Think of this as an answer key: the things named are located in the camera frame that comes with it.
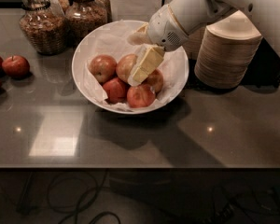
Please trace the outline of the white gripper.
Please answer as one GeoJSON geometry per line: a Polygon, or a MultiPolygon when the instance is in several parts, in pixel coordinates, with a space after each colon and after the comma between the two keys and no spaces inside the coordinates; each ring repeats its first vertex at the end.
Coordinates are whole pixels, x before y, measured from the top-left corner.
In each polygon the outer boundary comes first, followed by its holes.
{"type": "Polygon", "coordinates": [[[163,62],[165,51],[178,49],[188,39],[189,35],[177,21],[170,6],[161,7],[149,23],[142,24],[127,38],[131,45],[141,45],[136,51],[136,63],[129,74],[128,83],[131,86],[141,84],[163,62]]]}

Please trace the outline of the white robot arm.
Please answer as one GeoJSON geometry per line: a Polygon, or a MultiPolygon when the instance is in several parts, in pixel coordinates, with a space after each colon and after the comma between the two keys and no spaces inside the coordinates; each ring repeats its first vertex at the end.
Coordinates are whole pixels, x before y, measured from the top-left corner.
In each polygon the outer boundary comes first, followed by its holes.
{"type": "Polygon", "coordinates": [[[181,47],[200,27],[237,10],[248,17],[280,57],[280,0],[172,0],[128,37],[130,44],[141,47],[128,83],[141,84],[161,64],[166,52],[181,47]]]}

